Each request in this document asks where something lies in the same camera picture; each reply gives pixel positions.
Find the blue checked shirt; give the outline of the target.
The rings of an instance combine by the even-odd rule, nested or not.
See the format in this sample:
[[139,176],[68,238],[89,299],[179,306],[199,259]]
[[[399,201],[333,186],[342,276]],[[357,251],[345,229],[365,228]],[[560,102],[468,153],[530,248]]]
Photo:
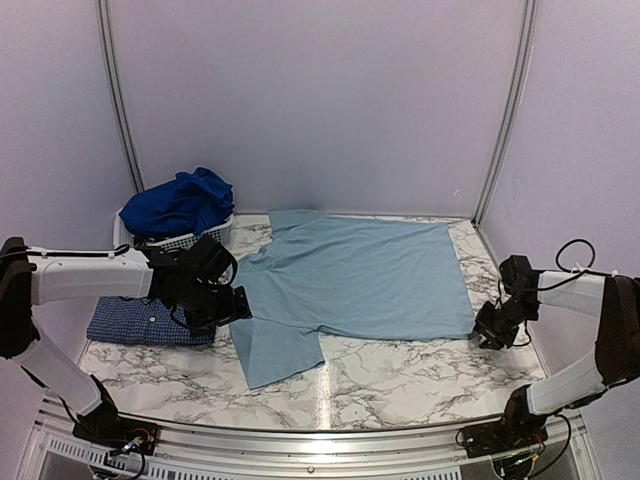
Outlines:
[[200,346],[214,341],[215,332],[193,336],[185,325],[182,308],[171,313],[159,300],[102,297],[86,336],[103,343],[162,347]]

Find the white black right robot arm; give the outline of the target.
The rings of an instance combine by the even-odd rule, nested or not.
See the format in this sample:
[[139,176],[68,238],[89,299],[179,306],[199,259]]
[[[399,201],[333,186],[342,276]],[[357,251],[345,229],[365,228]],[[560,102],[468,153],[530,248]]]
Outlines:
[[499,266],[506,299],[486,302],[473,334],[483,349],[513,348],[533,327],[550,376],[513,391],[499,420],[468,429],[483,450],[519,448],[542,434],[546,420],[592,403],[639,377],[639,280],[587,268],[538,270],[524,255]]

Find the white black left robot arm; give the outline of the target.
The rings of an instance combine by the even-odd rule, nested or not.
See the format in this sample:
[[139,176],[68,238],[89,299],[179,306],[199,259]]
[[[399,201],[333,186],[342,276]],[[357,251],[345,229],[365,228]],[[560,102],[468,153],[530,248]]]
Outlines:
[[101,381],[59,346],[62,317],[85,326],[102,297],[151,299],[171,313],[182,310],[183,328],[202,336],[250,317],[244,288],[221,279],[237,271],[234,256],[208,237],[188,249],[102,251],[47,249],[10,237],[1,247],[1,356],[61,399],[75,437],[149,453],[158,426],[123,417]]

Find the light blue garment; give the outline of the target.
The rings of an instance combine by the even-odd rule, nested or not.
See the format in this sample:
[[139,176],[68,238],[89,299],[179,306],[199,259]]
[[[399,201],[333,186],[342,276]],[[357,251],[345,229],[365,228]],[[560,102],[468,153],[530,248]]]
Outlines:
[[324,361],[322,333],[466,339],[475,314],[446,224],[273,211],[272,240],[239,262],[252,316],[231,324],[249,389]]

